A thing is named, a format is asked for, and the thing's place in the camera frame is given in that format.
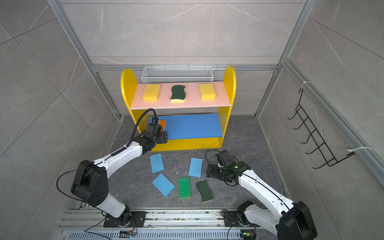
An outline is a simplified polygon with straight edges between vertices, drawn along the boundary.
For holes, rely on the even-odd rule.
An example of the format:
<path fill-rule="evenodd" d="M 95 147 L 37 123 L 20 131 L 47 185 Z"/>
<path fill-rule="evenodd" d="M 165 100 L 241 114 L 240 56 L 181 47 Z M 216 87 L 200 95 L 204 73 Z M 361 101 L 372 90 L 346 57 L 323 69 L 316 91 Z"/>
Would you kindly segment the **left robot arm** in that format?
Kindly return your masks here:
<path fill-rule="evenodd" d="M 130 161 L 152 151 L 156 145 L 167 142 L 168 133 L 163 126 L 150 123 L 143 133 L 110 155 L 93 162 L 82 161 L 76 171 L 71 193 L 109 217 L 120 221 L 129 219 L 129 207 L 110 193 L 108 179 Z"/>

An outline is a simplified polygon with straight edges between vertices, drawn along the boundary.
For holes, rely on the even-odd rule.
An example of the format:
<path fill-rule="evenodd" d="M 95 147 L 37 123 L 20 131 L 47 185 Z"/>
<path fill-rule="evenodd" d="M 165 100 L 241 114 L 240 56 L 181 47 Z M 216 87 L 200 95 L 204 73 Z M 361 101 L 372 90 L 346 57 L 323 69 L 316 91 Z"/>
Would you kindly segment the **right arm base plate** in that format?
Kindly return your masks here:
<path fill-rule="evenodd" d="M 221 215 L 226 227 L 248 227 L 250 224 L 242 221 L 236 211 L 222 210 Z"/>

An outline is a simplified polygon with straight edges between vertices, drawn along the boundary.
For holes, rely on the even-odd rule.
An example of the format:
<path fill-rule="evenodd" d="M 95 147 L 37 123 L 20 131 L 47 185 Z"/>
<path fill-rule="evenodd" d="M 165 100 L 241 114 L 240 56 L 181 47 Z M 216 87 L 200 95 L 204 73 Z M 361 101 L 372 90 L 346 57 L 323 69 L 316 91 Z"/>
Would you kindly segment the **orange sponge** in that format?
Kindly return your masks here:
<path fill-rule="evenodd" d="M 166 120 L 159 120 L 159 124 L 161 125 L 161 133 L 165 131 Z"/>

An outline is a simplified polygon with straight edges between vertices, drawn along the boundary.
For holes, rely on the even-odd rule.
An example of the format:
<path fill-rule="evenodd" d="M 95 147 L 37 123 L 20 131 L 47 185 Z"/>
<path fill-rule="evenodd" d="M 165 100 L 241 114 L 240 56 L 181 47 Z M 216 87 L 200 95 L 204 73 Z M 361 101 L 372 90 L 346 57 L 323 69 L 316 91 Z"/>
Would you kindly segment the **yellow sponge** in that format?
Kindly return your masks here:
<path fill-rule="evenodd" d="M 199 89 L 202 101 L 211 101 L 216 99 L 216 92 L 213 84 L 200 84 Z"/>
<path fill-rule="evenodd" d="M 143 93 L 143 101 L 149 102 L 149 103 L 157 102 L 159 100 L 160 91 L 161 91 L 161 85 L 158 85 L 158 84 L 146 85 Z"/>

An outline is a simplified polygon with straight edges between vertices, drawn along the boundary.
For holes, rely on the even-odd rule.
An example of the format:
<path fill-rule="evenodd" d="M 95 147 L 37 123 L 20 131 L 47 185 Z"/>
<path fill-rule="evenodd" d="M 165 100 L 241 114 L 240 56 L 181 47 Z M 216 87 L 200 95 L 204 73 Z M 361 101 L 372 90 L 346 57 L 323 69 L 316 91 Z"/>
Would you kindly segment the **bright green sponge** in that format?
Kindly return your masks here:
<path fill-rule="evenodd" d="M 179 199 L 189 199 L 192 197 L 190 178 L 179 178 Z"/>

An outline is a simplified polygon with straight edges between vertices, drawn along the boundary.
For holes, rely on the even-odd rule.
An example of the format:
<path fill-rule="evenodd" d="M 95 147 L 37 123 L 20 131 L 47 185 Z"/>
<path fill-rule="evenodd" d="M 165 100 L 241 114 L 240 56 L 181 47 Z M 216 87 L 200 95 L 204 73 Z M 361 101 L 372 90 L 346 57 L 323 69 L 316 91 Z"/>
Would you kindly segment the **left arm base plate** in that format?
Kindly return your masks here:
<path fill-rule="evenodd" d="M 127 215 L 122 215 L 116 219 L 111 215 L 107 215 L 106 220 L 103 223 L 104 228 L 133 228 L 134 225 L 137 228 L 142 228 L 145 223 L 147 212 L 134 211 L 129 212 Z"/>

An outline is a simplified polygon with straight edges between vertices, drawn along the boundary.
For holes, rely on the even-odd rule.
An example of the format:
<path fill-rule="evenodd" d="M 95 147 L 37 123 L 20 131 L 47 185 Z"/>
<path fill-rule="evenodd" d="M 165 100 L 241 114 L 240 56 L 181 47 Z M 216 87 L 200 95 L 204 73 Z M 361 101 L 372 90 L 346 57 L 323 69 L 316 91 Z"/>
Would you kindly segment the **dark green sponge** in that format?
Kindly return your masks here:
<path fill-rule="evenodd" d="M 186 87 L 183 85 L 175 85 L 172 86 L 172 96 L 170 98 L 170 101 L 172 103 L 184 103 L 186 99 Z"/>
<path fill-rule="evenodd" d="M 207 180 L 197 182 L 196 188 L 201 196 L 202 203 L 207 203 L 214 199 L 213 192 L 210 189 Z"/>

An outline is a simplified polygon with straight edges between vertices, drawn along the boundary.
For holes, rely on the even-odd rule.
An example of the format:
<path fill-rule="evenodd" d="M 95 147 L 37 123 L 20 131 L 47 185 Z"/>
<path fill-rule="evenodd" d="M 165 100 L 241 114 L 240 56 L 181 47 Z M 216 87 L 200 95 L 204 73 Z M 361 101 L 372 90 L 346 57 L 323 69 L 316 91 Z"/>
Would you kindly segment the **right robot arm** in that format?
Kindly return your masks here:
<path fill-rule="evenodd" d="M 235 183 L 253 194 L 264 206 L 251 201 L 236 210 L 233 226 L 259 226 L 279 240 L 314 240 L 318 236 L 309 207 L 302 201 L 294 202 L 263 181 L 249 165 L 238 161 L 227 150 L 217 151 L 218 164 L 208 164 L 207 178 L 226 184 Z"/>

